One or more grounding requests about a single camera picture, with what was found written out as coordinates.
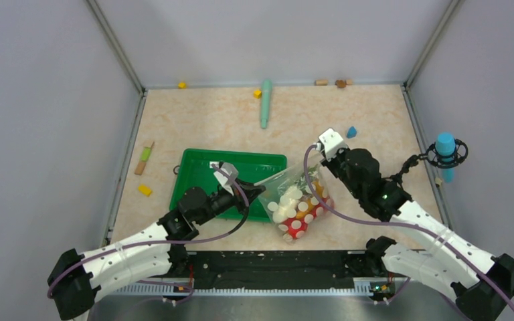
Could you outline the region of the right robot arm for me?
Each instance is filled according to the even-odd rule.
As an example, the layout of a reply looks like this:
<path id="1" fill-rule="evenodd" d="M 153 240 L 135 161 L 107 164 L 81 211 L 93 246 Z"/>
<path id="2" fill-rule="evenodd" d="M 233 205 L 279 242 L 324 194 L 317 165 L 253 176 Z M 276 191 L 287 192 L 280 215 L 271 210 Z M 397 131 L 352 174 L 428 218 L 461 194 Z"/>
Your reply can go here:
<path id="1" fill-rule="evenodd" d="M 367 224 L 392 227 L 410 236 L 424 253 L 388 237 L 368 243 L 367 270 L 382 276 L 401 274 L 437 291 L 469 320 L 496 320 L 505 308 L 514 313 L 514 258 L 495 256 L 457 235 L 415 202 L 402 186 L 403 176 L 426 153 L 412 155 L 390 177 L 364 148 L 316 145 L 321 164 L 339 179 L 368 214 Z"/>

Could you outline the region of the clear dotted zip bag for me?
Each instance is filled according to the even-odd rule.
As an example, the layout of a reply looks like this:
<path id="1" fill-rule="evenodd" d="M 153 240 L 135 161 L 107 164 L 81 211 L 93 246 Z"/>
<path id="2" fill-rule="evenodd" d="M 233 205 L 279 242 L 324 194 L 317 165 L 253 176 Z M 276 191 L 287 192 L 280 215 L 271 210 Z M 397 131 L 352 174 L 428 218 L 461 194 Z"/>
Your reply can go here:
<path id="1" fill-rule="evenodd" d="M 311 224 L 329 213 L 327 206 L 334 205 L 318 162 L 293 165 L 257 185 L 265 188 L 259 202 L 287 243 L 302 238 Z"/>

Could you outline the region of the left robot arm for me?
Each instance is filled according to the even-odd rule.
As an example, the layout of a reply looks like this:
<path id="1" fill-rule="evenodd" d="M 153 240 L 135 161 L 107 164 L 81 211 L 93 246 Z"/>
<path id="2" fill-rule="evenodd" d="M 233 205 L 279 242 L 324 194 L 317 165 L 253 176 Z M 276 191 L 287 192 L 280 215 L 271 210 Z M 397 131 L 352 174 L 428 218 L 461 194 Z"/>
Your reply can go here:
<path id="1" fill-rule="evenodd" d="M 230 209 L 243 218 L 265 187 L 235 181 L 232 189 L 218 187 L 211 194 L 200 187 L 184 192 L 176 206 L 158 221 L 122 241 L 79 253 L 60 255 L 47 278 L 47 297 L 54 301 L 61 320 L 87 313 L 115 290 L 151 276 L 180 276 L 188 266 L 184 246 L 201 243 L 198 225 Z"/>

